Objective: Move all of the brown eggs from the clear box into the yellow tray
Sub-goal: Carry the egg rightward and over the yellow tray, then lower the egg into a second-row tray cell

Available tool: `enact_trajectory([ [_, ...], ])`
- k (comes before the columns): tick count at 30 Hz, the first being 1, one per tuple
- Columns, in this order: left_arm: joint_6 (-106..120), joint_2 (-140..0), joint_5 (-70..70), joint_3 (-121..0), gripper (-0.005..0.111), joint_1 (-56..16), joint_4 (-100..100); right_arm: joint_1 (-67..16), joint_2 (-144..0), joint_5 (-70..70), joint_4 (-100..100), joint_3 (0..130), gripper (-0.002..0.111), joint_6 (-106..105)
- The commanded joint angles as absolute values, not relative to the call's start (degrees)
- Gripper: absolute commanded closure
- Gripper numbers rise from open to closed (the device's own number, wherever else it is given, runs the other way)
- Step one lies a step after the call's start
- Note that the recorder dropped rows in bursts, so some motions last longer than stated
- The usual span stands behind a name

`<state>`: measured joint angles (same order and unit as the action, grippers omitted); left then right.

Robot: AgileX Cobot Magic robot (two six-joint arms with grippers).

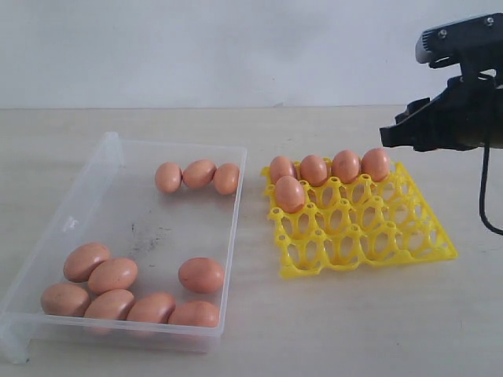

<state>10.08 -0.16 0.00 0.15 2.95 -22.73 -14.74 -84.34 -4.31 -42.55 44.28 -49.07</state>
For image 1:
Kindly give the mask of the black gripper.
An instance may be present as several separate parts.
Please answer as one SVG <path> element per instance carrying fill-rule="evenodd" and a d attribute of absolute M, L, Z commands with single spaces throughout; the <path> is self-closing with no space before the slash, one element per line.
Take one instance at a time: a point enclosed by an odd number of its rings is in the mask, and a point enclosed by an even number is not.
<path fill-rule="evenodd" d="M 461 73 L 448 79 L 440 94 L 408 103 L 395 116 L 394 125 L 379 129 L 384 147 L 407 146 L 414 151 L 502 147 L 501 69 L 481 71 L 468 62 L 459 65 Z M 411 116 L 426 105 L 428 126 Z"/>

